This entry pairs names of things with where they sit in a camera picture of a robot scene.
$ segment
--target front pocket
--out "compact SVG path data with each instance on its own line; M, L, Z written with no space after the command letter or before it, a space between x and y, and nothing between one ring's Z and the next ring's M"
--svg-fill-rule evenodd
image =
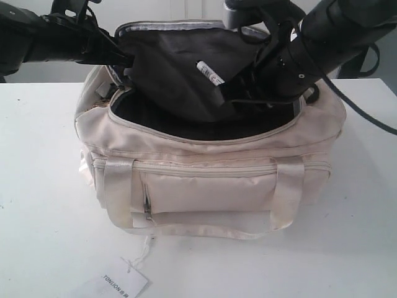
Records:
M103 171L106 159L94 167ZM304 204L314 203L326 184L331 167L324 161L305 162ZM136 161L133 166L132 211L251 212L270 210L277 165L211 167Z

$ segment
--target bag strap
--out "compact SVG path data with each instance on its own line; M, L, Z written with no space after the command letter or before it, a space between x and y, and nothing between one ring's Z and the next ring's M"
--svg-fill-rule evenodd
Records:
M105 200L114 225L134 235L196 236L237 240L255 240L289 227L298 212L303 194L305 166L300 157L277 158L277 182L270 212L271 230L246 233L228 227L212 225L168 224L136 228L130 211L132 206L132 173L134 160L109 158L105 167Z

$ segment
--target table surface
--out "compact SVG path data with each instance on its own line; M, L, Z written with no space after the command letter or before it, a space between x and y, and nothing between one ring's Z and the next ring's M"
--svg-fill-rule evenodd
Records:
M382 81L336 83L397 127L397 98ZM61 297L141 253L144 238L114 227L78 173L81 88L0 85L0 297ZM140 297L396 297L396 149L397 137L349 109L319 204L258 241L157 239Z

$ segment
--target marker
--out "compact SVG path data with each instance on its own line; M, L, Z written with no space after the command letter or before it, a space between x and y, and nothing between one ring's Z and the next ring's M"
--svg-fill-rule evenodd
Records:
M225 83L225 81L218 76L212 68L210 68L204 61L197 62L197 69L201 71L207 79L209 79L215 86L219 86Z

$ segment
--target price tag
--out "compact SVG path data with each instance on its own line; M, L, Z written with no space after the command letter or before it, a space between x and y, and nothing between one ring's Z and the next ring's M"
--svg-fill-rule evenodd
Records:
M124 260L103 270L96 278L70 292L65 298L135 298L148 280Z

